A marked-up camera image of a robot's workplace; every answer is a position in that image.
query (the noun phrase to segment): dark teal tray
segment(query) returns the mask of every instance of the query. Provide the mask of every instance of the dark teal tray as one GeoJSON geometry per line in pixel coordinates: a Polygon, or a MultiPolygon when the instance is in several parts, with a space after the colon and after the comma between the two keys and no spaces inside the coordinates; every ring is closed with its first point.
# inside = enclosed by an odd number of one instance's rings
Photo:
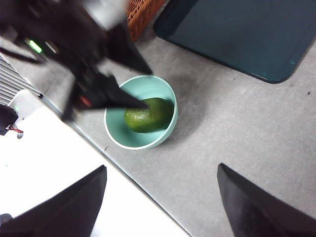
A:
{"type": "Polygon", "coordinates": [[[170,0],[157,36],[269,83],[288,79],[316,36],[316,0],[170,0]]]}

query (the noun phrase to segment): vent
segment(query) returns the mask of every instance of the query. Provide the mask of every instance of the vent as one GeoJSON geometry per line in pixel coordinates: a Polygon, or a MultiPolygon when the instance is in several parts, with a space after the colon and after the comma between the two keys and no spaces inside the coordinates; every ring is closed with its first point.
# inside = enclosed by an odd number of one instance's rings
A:
{"type": "Polygon", "coordinates": [[[26,82],[15,69],[0,56],[0,104],[7,105],[20,90],[27,89],[39,96],[40,93],[26,82]]]}

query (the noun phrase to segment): green light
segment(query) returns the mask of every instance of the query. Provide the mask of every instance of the green light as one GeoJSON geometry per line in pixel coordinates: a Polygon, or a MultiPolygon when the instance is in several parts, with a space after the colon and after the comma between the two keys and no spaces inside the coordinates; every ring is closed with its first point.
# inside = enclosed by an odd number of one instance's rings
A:
{"type": "Polygon", "coordinates": [[[29,45],[32,49],[34,49],[37,53],[41,53],[41,48],[33,41],[30,40],[29,45]]]}

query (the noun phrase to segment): wicker basket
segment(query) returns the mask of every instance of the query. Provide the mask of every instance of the wicker basket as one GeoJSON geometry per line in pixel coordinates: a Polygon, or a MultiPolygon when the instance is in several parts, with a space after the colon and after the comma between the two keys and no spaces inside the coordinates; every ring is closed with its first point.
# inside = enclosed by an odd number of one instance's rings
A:
{"type": "Polygon", "coordinates": [[[127,20],[130,35],[136,41],[165,0],[129,0],[127,20]]]}

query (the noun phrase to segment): bowl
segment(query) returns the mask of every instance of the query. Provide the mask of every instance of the bowl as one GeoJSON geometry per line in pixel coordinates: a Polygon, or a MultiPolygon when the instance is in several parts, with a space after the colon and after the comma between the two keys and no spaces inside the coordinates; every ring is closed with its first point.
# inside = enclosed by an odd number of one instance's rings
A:
{"type": "Polygon", "coordinates": [[[155,76],[138,76],[120,85],[120,88],[139,100],[159,97],[170,100],[174,104],[172,120],[166,129],[137,133],[131,130],[124,121],[125,109],[106,109],[104,124],[107,134],[118,146],[130,150],[152,148],[165,141],[172,133],[178,118],[176,96],[171,86],[163,79],[155,76]]]}

